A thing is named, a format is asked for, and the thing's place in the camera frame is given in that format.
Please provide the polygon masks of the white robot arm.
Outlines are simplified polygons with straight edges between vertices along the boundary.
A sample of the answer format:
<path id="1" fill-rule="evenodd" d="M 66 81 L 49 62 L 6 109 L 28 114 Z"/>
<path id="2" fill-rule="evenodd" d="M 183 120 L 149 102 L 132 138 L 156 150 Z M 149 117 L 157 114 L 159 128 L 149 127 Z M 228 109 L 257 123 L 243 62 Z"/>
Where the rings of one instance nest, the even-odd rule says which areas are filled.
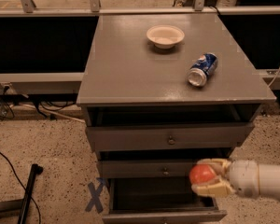
<path id="1" fill-rule="evenodd" d="M 280 202 L 280 165 L 250 160 L 202 159 L 189 172 L 191 189 L 198 196 L 273 198 Z"/>

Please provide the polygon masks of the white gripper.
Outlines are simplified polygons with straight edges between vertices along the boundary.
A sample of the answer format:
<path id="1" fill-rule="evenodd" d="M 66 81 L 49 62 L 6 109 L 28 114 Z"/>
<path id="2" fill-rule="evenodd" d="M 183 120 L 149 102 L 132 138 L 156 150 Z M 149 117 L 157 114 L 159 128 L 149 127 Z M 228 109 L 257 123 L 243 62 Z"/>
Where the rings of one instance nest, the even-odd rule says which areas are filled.
<path id="1" fill-rule="evenodd" d="M 198 164 L 208 164 L 217 175 L 225 175 L 228 170 L 228 180 L 221 176 L 208 182 L 193 184 L 194 193 L 201 197 L 225 198 L 236 193 L 243 198 L 256 199 L 259 196 L 259 166 L 255 161 L 234 161 L 228 159 L 201 159 Z"/>

